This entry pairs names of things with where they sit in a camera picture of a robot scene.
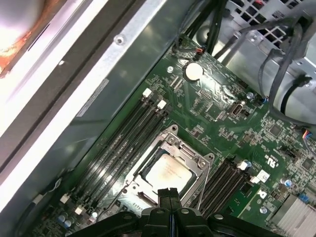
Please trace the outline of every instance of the cpu socket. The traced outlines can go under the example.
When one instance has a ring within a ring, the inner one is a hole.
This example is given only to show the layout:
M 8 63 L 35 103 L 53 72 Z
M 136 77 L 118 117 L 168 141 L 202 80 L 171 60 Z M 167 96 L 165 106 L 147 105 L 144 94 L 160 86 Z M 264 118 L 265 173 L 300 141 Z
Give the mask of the cpu socket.
M 127 194 L 155 206 L 159 189 L 177 188 L 185 205 L 203 190 L 214 155 L 200 155 L 177 136 L 177 131 L 177 125 L 169 127 L 143 152 L 125 179 Z

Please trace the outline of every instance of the small components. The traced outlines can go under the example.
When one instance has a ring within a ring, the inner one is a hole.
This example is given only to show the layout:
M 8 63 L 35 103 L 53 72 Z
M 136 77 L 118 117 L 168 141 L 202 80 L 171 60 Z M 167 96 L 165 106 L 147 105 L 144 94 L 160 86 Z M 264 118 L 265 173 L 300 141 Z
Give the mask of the small components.
M 243 106 L 246 104 L 245 101 L 237 101 L 234 103 L 231 108 L 229 109 L 228 113 L 232 115 L 239 115 L 242 111 Z
M 262 206 L 260 209 L 259 209 L 260 213 L 261 214 L 267 214 L 268 213 L 268 209 L 265 207 L 265 206 Z
M 292 160 L 293 163 L 295 163 L 300 157 L 301 153 L 296 148 L 290 148 L 290 147 L 281 147 L 280 152 L 285 155 L 285 157 Z
M 183 77 L 188 82 L 197 82 L 204 74 L 203 67 L 198 63 L 187 63 L 183 68 Z
M 252 92 L 248 92 L 246 94 L 246 97 L 247 97 L 248 100 L 253 100 L 253 98 L 255 98 L 255 95 Z

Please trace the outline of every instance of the gray cable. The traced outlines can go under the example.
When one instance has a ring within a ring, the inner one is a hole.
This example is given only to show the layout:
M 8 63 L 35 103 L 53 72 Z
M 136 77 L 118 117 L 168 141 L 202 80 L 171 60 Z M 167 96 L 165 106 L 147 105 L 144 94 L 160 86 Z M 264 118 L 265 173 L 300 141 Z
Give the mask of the gray cable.
M 271 49 L 270 53 L 268 54 L 267 58 L 265 59 L 265 61 L 261 64 L 260 69 L 258 71 L 258 84 L 259 84 L 259 89 L 260 89 L 260 94 L 262 96 L 262 98 L 265 98 L 265 93 L 263 91 L 263 71 L 265 69 L 266 64 L 276 58 L 276 57 L 283 57 L 283 53 L 281 50 L 278 49 Z
M 281 20 L 277 20 L 277 21 L 268 21 L 259 25 L 255 25 L 255 26 L 249 26 L 246 27 L 244 29 L 239 30 L 239 33 L 241 34 L 241 36 L 239 37 L 239 39 L 235 39 L 237 38 L 236 36 L 232 36 L 229 40 L 228 43 L 230 45 L 228 46 L 224 46 L 225 50 L 221 50 L 220 54 L 217 53 L 215 55 L 215 58 L 219 58 L 220 56 L 222 56 L 230 47 L 233 46 L 233 44 L 236 43 L 236 45 L 233 47 L 233 49 L 230 51 L 230 53 L 225 57 L 225 59 L 223 60 L 222 64 L 226 65 L 230 62 L 230 60 L 232 59 L 232 57 L 236 54 L 236 52 L 239 50 L 240 46 L 242 45 L 243 41 L 246 39 L 246 34 L 250 31 L 258 31 L 258 30 L 263 30 L 263 29 L 269 29 L 269 28 L 273 28 L 276 26 L 292 26 L 294 24 L 294 22 L 296 21 L 296 18 L 284 18 Z
M 282 64 L 280 65 L 278 72 L 276 74 L 276 77 L 273 80 L 273 83 L 271 86 L 271 90 L 270 90 L 270 94 L 269 94 L 269 111 L 270 111 L 271 115 L 279 118 L 280 120 L 291 122 L 291 123 L 294 123 L 294 124 L 299 125 L 299 126 L 314 127 L 314 126 L 316 126 L 316 124 L 302 122 L 302 121 L 296 120 L 294 118 L 290 118 L 290 117 L 284 115 L 283 113 L 281 113 L 281 111 L 277 110 L 274 107 L 274 101 L 276 99 L 278 89 L 281 86 L 281 83 L 283 81 L 283 78 L 284 78 L 284 75 L 286 73 L 287 68 L 292 63 L 292 58 L 294 57 L 294 55 L 296 53 L 296 48 L 301 43 L 302 36 L 303 36 L 302 26 L 300 24 L 296 24 L 294 27 L 293 37 L 291 39 L 290 47 L 288 48 L 288 50 L 283 58 Z

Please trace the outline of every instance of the integrated circuit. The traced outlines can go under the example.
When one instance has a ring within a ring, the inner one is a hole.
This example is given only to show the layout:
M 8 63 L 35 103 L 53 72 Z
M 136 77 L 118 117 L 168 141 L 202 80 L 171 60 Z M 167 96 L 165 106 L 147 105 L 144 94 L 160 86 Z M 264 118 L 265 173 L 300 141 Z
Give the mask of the integrated circuit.
M 306 170 L 310 170 L 313 164 L 314 161 L 312 159 L 306 158 L 305 161 L 302 163 L 302 167 Z
M 280 126 L 278 126 L 277 124 L 273 125 L 272 128 L 270 129 L 270 133 L 274 136 L 274 137 L 278 137 L 282 132 L 282 128 Z

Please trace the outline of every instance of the sticker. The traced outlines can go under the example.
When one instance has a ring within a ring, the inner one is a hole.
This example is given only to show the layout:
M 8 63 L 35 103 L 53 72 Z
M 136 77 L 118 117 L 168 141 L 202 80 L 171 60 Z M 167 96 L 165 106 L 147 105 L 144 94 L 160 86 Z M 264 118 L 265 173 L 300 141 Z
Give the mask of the sticker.
M 257 178 L 260 179 L 260 181 L 262 181 L 263 183 L 265 183 L 269 177 L 270 177 L 270 174 L 265 172 L 263 169 L 257 175 Z
M 108 79 L 104 79 L 101 84 L 96 88 L 94 93 L 91 95 L 91 97 L 88 99 L 88 101 L 85 103 L 85 105 L 81 108 L 81 110 L 78 112 L 76 117 L 82 117 L 85 112 L 90 108 L 92 103 L 95 101 L 95 99 L 98 97 L 98 95 L 101 93 L 101 91 L 106 87 L 106 85 L 109 83 Z

